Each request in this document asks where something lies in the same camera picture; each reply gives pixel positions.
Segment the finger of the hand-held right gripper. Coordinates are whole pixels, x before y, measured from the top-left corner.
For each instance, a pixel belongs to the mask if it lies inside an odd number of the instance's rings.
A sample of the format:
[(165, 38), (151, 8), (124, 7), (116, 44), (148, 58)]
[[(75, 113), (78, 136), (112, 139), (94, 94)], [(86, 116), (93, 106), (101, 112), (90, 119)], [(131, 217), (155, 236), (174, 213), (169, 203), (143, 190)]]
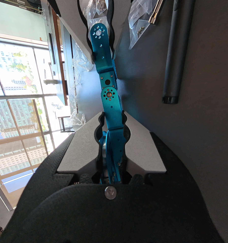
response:
[(107, 0), (107, 22), (109, 25), (109, 45), (112, 51), (112, 59), (115, 58), (116, 50), (121, 41), (123, 26), (127, 19), (130, 9), (131, 0)]
[(82, 1), (77, 0), (56, 0), (60, 11), (60, 20), (78, 44), (87, 59), (94, 64), (92, 44), (89, 39), (89, 27), (83, 10)]

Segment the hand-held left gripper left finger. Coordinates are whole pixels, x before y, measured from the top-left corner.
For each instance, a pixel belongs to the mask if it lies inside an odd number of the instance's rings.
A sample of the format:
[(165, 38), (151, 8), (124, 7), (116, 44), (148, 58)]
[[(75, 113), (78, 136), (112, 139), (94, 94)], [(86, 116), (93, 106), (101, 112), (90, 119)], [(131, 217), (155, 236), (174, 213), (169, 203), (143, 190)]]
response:
[(100, 112), (75, 132), (58, 172), (77, 175), (101, 173), (103, 157), (100, 139), (104, 118), (104, 112)]

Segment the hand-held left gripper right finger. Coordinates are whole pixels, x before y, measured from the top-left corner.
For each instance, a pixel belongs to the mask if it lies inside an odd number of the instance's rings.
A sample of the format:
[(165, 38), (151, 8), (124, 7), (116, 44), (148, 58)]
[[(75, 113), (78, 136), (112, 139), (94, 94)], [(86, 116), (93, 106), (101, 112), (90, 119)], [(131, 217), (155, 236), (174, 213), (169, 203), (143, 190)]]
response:
[(125, 126), (128, 128), (125, 155), (127, 157), (126, 171), (130, 175), (166, 173), (165, 165), (157, 150), (149, 130), (123, 111)]

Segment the blue toy robot arm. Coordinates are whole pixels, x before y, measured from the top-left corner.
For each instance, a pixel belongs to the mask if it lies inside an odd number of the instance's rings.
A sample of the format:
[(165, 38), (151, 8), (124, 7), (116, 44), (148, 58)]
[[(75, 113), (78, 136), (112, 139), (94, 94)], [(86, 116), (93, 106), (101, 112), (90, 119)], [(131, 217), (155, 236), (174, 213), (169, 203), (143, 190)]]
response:
[(112, 59), (107, 27), (103, 23), (94, 24), (90, 30), (90, 37), (108, 128), (105, 135), (103, 177), (108, 176), (110, 184), (120, 184), (119, 167), (126, 139), (123, 135), (122, 105), (117, 92), (115, 63)]

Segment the black cylindrical screwdriver handle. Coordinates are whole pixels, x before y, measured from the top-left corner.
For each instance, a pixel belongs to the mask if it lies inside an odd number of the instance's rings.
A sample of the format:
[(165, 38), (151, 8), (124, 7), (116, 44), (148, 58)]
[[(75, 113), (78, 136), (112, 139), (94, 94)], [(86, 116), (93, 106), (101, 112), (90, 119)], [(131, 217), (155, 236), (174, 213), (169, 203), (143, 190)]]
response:
[(173, 4), (167, 62), (165, 68), (163, 104), (179, 101), (195, 0), (175, 0)]

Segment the small clear zip bag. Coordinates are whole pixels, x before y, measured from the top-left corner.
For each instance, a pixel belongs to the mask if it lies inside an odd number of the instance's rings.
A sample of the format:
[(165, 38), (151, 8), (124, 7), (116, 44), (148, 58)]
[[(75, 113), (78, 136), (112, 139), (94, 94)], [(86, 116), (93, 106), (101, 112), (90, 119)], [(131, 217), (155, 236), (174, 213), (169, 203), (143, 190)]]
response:
[(96, 14), (94, 18), (106, 17), (108, 5), (108, 0), (96, 0)]
[(157, 0), (133, 0), (132, 7), (139, 7), (139, 5), (144, 9), (144, 13), (150, 14), (155, 5)]
[(131, 7), (128, 23), (130, 28), (130, 46), (131, 50), (145, 30), (148, 28), (149, 24), (149, 14), (144, 13), (144, 9), (139, 5), (139, 7)]
[(86, 7), (86, 19), (89, 23), (90, 20), (98, 18), (97, 14), (97, 0), (89, 0), (88, 5)]

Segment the crumpled clear plastic wrap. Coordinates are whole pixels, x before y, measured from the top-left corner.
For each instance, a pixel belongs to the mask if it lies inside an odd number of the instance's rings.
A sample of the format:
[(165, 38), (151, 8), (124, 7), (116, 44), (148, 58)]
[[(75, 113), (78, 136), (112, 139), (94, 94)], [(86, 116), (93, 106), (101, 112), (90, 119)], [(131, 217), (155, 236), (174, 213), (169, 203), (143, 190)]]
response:
[(78, 125), (82, 126), (86, 123), (85, 115), (79, 115), (78, 112), (78, 104), (77, 104), (77, 90), (76, 87), (81, 85), (81, 74), (83, 72), (89, 72), (93, 68), (93, 64), (87, 59), (87, 57), (83, 54), (82, 50), (75, 44), (75, 52), (72, 58), (72, 74), (74, 75), (74, 82), (69, 91), (70, 98), (70, 107), (72, 108), (71, 116), (70, 116), (70, 125)]

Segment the silver cross wrench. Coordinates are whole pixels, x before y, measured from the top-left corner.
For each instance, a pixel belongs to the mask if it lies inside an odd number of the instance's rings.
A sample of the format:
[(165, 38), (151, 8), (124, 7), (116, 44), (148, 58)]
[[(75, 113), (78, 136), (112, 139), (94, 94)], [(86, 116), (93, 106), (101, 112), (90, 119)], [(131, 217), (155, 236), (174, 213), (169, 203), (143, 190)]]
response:
[(153, 24), (153, 25), (155, 24), (163, 2), (164, 2), (164, 0), (157, 0), (157, 2), (155, 4), (154, 11), (153, 11), (152, 15), (149, 18), (149, 24)]

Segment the large window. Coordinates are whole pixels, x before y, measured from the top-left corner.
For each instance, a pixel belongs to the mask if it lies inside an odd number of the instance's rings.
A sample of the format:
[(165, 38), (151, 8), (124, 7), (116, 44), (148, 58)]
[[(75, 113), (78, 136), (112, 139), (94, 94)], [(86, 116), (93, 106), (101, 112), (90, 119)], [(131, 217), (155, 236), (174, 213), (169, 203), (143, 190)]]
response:
[(58, 117), (70, 115), (52, 78), (48, 44), (0, 34), (0, 204), (16, 208), (43, 160), (69, 135)]

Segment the dark chair frame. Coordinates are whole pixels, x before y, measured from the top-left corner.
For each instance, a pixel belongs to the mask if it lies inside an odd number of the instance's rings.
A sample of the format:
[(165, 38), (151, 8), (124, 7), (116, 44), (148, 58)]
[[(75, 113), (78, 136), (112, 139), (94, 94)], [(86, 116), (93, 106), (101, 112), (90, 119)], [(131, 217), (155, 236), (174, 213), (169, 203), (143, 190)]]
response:
[(73, 126), (69, 122), (70, 116), (58, 117), (61, 133), (75, 132)]

